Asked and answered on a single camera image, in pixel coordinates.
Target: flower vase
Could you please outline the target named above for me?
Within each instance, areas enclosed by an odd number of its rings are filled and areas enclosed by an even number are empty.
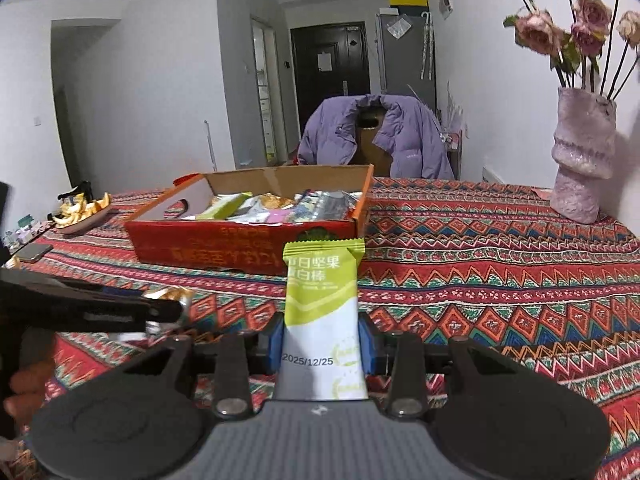
[[[581,224],[598,217],[598,181],[613,175],[616,104],[579,88],[560,88],[558,127],[551,151],[560,165],[551,207]]]

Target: patterned tablecloth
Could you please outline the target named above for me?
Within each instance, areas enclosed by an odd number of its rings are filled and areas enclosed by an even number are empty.
[[[193,288],[188,332],[198,341],[215,325],[259,329],[283,309],[280,277],[140,264],[123,220],[157,195],[115,196],[108,221],[85,235],[49,232],[54,249],[34,270],[125,288]],[[599,480],[640,478],[640,243],[631,232],[611,218],[575,224],[529,187],[387,178],[372,195],[359,298],[375,323],[429,342],[468,335],[591,399],[611,429]],[[140,351],[103,335],[62,334],[48,393]],[[383,394],[386,381],[370,378],[372,393]],[[428,385],[431,401],[443,403],[442,377]],[[256,405],[272,387],[271,378],[253,379]],[[210,402],[206,380],[196,397]],[[27,451],[15,469],[34,476]]]

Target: cardboard box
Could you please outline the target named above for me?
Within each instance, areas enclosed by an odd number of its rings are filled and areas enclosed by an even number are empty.
[[[393,158],[373,143],[383,121],[386,110],[371,107],[361,111],[356,122],[356,152],[351,164],[373,164],[374,176],[389,176]]]
[[[194,176],[125,220],[138,259],[146,264],[254,274],[286,274],[282,250],[297,240],[363,237],[369,219],[367,197],[373,166],[281,166]],[[307,189],[361,191],[348,220],[297,224],[240,224],[224,220],[164,219],[175,203],[179,216],[203,212],[214,195],[251,191],[293,198]]]

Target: plate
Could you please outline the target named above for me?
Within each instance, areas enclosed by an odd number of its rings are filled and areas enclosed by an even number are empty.
[[[77,224],[69,225],[67,227],[58,227],[58,231],[63,235],[74,235],[76,233],[79,233],[80,231],[91,229],[92,227],[97,226],[102,220],[104,220],[105,216],[107,216],[109,211],[111,210],[112,205],[113,204],[109,204],[104,209],[101,209],[96,214],[89,216],[89,218],[85,218]]]

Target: human hand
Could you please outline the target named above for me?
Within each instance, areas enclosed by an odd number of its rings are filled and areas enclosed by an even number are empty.
[[[9,382],[16,394],[4,400],[4,409],[19,426],[29,424],[44,402],[45,386],[56,369],[52,358],[17,371]]]

